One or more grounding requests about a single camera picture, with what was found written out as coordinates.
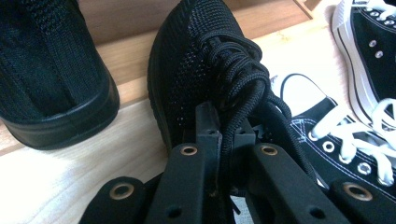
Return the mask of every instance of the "black mesh sneaker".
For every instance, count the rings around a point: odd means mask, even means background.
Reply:
[[[28,147],[82,141],[120,99],[75,0],[0,2],[0,117]]]
[[[323,191],[356,223],[393,223],[394,132],[355,121],[347,108],[338,105],[304,75],[274,77],[272,82],[274,93],[290,107],[290,126],[299,136]],[[396,100],[381,101],[375,111],[383,113],[375,115],[385,114],[383,105],[387,104],[396,104]]]
[[[381,100],[396,99],[396,1],[343,0],[332,33],[348,67],[349,98],[358,118],[370,124]],[[395,127],[393,110],[386,124]]]
[[[195,107],[205,101],[219,112],[223,176],[230,171],[233,134],[246,118],[271,127],[269,141],[297,148],[287,125],[290,111],[272,94],[261,58],[222,1],[181,1],[157,34],[148,65],[148,96],[168,150],[182,143],[184,130],[194,129]],[[313,176],[299,153],[290,151]]]

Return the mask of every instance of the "black shoelace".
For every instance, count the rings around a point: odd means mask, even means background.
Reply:
[[[290,117],[290,110],[271,92],[271,81],[267,68],[260,63],[262,51],[254,42],[228,32],[214,31],[199,38],[198,43],[212,46],[208,62],[219,74],[215,98],[219,112],[226,112],[222,122],[223,134],[220,150],[220,175],[229,180],[233,135],[260,101],[274,103]]]

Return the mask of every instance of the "shoe lace knot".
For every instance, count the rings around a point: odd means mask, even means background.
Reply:
[[[351,163],[358,150],[373,157],[377,164],[378,182],[383,186],[392,186],[392,166],[396,166],[396,121],[384,121],[389,119],[386,109],[391,105],[396,106],[396,100],[385,99],[376,106],[371,116],[372,127],[348,121],[349,110],[338,105],[315,125],[309,135],[313,140],[328,134],[340,138],[339,159],[343,163]]]
[[[200,36],[197,44],[200,49],[208,49],[205,59],[217,74],[211,95],[222,114],[220,172],[227,176],[233,134],[256,106],[270,97],[269,72],[260,63],[260,47],[240,35],[212,31]]]
[[[245,105],[241,97],[246,92],[254,92],[257,98],[271,89],[269,72],[260,63],[262,51],[253,41],[227,31],[213,31],[202,35],[197,42],[201,48],[204,44],[211,46],[207,61],[219,74],[214,95],[220,110]]]
[[[396,7],[385,3],[384,0],[358,0],[355,1],[355,4],[354,7],[367,7],[382,11],[378,17],[381,21],[386,20],[389,16],[396,17]]]

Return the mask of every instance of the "shoe rack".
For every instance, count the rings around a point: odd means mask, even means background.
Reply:
[[[120,92],[115,120],[71,147],[38,151],[0,122],[0,223],[78,223],[107,181],[143,182],[167,155],[149,106],[147,67],[158,28],[179,0],[79,0],[94,43]],[[339,0],[225,0],[271,76],[303,73],[347,105],[347,68],[332,40]]]

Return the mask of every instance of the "black sneaker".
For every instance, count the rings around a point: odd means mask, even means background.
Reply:
[[[66,147],[116,117],[116,85],[76,0],[1,1],[0,30],[0,117],[19,141]]]
[[[396,1],[343,0],[332,16],[332,33],[348,67],[349,98],[370,124],[381,100],[396,99]],[[393,110],[384,118],[395,127]]]
[[[148,65],[148,96],[168,150],[182,143],[185,130],[194,130],[195,107],[209,100],[221,123],[222,174],[230,171],[233,135],[247,117],[279,127],[273,142],[295,148],[285,119],[289,109],[272,94],[261,58],[222,1],[181,1],[157,34]],[[311,171],[298,150],[290,154]]]
[[[274,93],[290,107],[290,126],[299,136],[323,190],[330,197],[336,194],[332,199],[346,214],[354,215],[352,220],[394,222],[381,214],[396,211],[395,133],[377,132],[353,120],[347,115],[347,108],[338,105],[306,76],[274,77],[272,82]],[[380,102],[378,108],[388,103]],[[340,192],[351,200],[350,206],[347,200],[340,203]]]

